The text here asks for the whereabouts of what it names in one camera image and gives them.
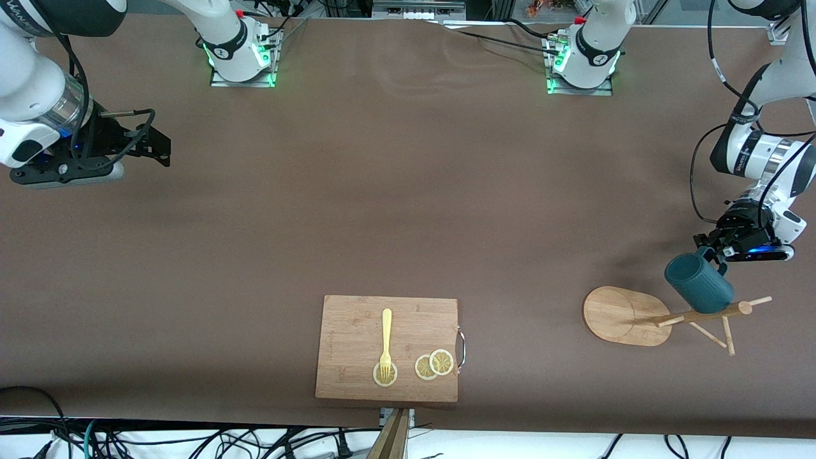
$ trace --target brown table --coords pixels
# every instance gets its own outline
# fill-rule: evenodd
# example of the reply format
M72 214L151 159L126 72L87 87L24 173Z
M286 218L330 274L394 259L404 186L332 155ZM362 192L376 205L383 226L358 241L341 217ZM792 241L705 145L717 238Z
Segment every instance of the brown table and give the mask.
M418 414L436 428L816 436L816 230L793 261L732 267L739 298L774 296L732 321L734 358L692 328L639 348L581 319L606 284L686 309L663 267L710 229L689 158L734 104L703 29L633 29L610 98L548 95L540 55L419 21L309 21L277 88L209 88L195 37L133 15L74 40L97 100L158 111L173 165L0 180L0 383L70 416L371 425L375 403L313 396L323 296L458 298L468 362L456 408ZM779 52L760 29L715 39L736 87ZM764 113L812 127L802 101ZM712 142L698 196L716 217L747 182L712 171ZM816 196L795 210L816 218Z

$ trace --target green cup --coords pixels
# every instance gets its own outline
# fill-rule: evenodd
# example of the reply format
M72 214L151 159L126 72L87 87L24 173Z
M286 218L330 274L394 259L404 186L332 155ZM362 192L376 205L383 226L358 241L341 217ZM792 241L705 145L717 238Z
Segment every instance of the green cup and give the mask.
M710 263L713 252L711 247L701 247L696 253L684 253L663 272L691 309L703 314L720 312L734 299L734 286L723 277L728 264L723 261L715 270Z

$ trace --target dried lemon slice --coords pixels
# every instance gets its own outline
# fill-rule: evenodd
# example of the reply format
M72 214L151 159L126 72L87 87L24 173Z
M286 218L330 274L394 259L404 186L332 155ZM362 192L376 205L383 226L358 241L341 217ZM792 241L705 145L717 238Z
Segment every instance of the dried lemon slice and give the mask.
M416 359L416 363L414 363L414 371L416 372L416 376L424 379L425 381L431 381L433 378L437 377L437 374L433 372L431 369L431 355L420 355L418 359Z
M444 349L434 350L428 360L430 360L431 370L441 377L454 369L454 356Z
M382 380L379 379L379 362L377 362L377 364L374 366L374 371L371 373L371 375L374 378L374 382L376 382L377 385L381 385L382 387L388 387L391 384L393 384L394 381L397 380L397 365L394 365L394 363L391 362L391 377Z

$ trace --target metal handle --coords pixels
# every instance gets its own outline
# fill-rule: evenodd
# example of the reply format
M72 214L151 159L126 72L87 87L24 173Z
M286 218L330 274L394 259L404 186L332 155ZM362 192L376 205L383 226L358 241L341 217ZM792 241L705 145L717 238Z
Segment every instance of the metal handle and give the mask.
M468 357L468 347L464 342L464 332L462 331L462 326L456 325L456 331L459 333L459 336L462 337L462 361L459 362L459 366L456 368L456 374L460 374L462 372L462 367L464 366L464 360Z

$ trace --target white floor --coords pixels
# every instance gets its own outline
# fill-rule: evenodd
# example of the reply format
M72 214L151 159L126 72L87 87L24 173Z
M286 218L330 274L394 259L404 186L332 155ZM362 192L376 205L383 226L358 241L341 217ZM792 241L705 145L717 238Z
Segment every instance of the white floor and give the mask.
M299 436L312 432L336 431L326 429L307 430ZM133 432L122 434L122 439L130 441L163 441L170 439L187 439L204 437L213 434L214 430L185 430L161 432ZM240 434L245 430L235 430ZM284 430L258 430L262 443L271 443ZM521 432L481 432L466 430L425 430L413 429L408 442L408 459L424 459L439 453L440 459L598 459L608 448L614 434L546 434ZM353 451L369 448L376 438L376 432L347 434L348 446ZM0 459L21 459L32 457L40 447L50 439L48 434L2 435L0 436ZM691 459L719 459L723 437L684 436ZM679 444L672 440L675 449ZM129 446L135 459L187 459L201 442L177 443L162 446ZM212 459L216 455L218 442L211 443L199 457ZM256 450L251 450L255 457ZM335 452L335 441L323 439L295 450L298 459L323 457L326 453ZM82 451L74 448L74 457L82 459ZM277 459L283 454L280 450L270 459ZM66 458L67 446L64 442L55 441L47 456L48 459ZM246 451L232 448L224 459L251 459ZM800 439L760 439L736 437L731 442L727 459L807 459L816 457L816 440ZM672 459L672 455L663 443L662 435L624 435L610 459Z

